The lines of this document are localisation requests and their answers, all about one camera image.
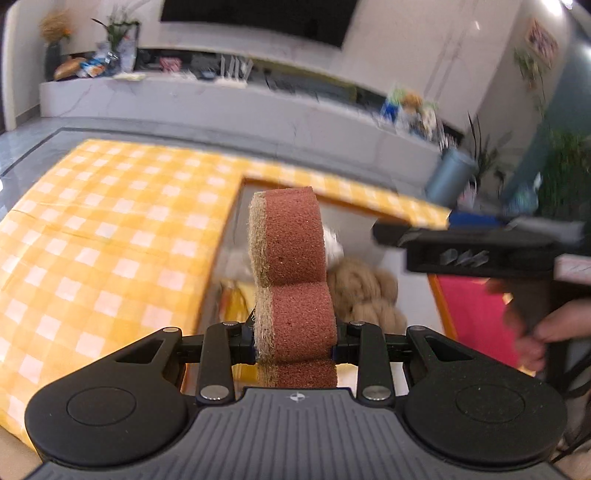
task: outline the white wall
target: white wall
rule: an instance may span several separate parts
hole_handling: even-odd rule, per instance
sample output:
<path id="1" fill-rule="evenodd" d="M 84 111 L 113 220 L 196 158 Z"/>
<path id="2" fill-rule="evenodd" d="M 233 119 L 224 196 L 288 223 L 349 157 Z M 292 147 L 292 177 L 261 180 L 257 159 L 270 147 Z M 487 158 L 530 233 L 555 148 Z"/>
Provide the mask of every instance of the white wall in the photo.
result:
<path id="1" fill-rule="evenodd" d="M 2 55 L 2 98 L 8 130 L 16 128 L 16 117 L 39 105 L 46 49 L 39 23 L 55 5 L 55 0 L 19 0 L 8 12 Z"/>
<path id="2" fill-rule="evenodd" d="M 561 6 L 560 0 L 524 0 L 519 9 L 507 48 L 478 110 L 483 136 L 491 136 L 492 146 L 496 145 L 500 137 L 507 132 L 512 132 L 511 141 L 499 156 L 499 162 L 503 167 L 511 169 L 508 170 L 509 177 L 527 151 L 541 121 L 540 114 L 534 108 L 533 95 L 527 90 L 519 67 L 513 60 L 515 48 L 522 48 L 531 53 L 525 42 L 525 36 L 532 18 L 538 19 L 552 33 L 559 47 L 552 69 L 544 75 L 548 105 L 562 76 L 567 60 L 566 53 L 575 32 L 573 19 Z M 470 150 L 473 144 L 471 137 L 470 134 L 465 140 L 465 145 Z M 485 178 L 483 188 L 493 193 L 496 192 L 496 187 L 497 183 L 491 172 Z"/>
<path id="3" fill-rule="evenodd" d="M 69 51 L 92 51 L 114 5 L 135 0 L 65 0 L 74 16 Z M 294 64 L 381 93 L 394 83 L 441 104 L 447 121 L 464 126 L 485 95 L 521 0 L 359 0 L 342 49 L 264 30 L 212 24 L 162 24 L 164 0 L 137 11 L 145 48 L 240 53 Z"/>

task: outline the flower vase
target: flower vase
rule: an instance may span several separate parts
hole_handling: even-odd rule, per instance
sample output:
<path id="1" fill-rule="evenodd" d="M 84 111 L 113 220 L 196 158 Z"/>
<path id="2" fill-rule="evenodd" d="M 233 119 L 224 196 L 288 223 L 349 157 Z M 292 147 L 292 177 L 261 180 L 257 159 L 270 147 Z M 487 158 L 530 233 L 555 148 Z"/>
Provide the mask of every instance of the flower vase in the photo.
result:
<path id="1" fill-rule="evenodd" d="M 61 43 L 59 41 L 50 43 L 45 54 L 45 80 L 53 81 L 53 75 L 61 65 Z"/>

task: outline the picture frame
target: picture frame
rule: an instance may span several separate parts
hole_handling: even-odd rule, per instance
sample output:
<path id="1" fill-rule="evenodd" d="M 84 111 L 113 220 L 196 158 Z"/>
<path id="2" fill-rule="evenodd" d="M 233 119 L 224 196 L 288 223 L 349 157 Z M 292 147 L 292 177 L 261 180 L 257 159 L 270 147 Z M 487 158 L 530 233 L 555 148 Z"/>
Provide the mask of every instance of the picture frame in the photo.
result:
<path id="1" fill-rule="evenodd" d="M 532 19 L 527 35 L 525 36 L 525 42 L 542 59 L 548 68 L 552 68 L 552 64 L 558 53 L 558 41 L 538 19 Z"/>

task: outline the finger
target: finger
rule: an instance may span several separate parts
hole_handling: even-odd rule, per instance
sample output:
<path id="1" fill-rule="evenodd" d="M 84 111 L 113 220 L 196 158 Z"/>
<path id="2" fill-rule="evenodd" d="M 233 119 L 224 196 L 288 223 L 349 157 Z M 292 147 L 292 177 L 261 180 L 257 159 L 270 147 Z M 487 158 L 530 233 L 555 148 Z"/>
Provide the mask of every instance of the finger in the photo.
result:
<path id="1" fill-rule="evenodd" d="M 520 358 L 519 362 L 521 365 L 526 367 L 527 370 L 532 370 L 534 372 L 539 372 L 543 370 L 546 366 L 545 359 L 541 358 L 539 360 L 531 360 L 528 358 Z"/>
<path id="2" fill-rule="evenodd" d="M 522 337 L 525 335 L 525 322 L 521 319 L 521 316 L 511 307 L 511 304 L 505 309 L 503 314 L 503 323 L 511 330 L 516 337 Z"/>
<path id="3" fill-rule="evenodd" d="M 591 336 L 591 300 L 574 300 L 548 315 L 534 330 L 542 342 Z"/>
<path id="4" fill-rule="evenodd" d="M 486 292 L 491 295 L 507 293 L 507 286 L 504 281 L 491 278 L 486 282 Z"/>
<path id="5" fill-rule="evenodd" d="M 513 344 L 513 347 L 518 354 L 532 360 L 544 358 L 546 353 L 545 345 L 532 337 L 518 338 Z"/>

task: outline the ceiling light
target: ceiling light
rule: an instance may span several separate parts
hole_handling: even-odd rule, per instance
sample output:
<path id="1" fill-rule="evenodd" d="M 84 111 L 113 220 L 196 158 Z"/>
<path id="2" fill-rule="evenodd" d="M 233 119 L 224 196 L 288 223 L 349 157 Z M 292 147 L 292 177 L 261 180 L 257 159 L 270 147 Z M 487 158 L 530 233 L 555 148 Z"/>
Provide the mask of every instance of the ceiling light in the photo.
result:
<path id="1" fill-rule="evenodd" d="M 559 16 L 562 13 L 562 3 L 560 0 L 541 0 L 541 2 L 551 14 Z"/>

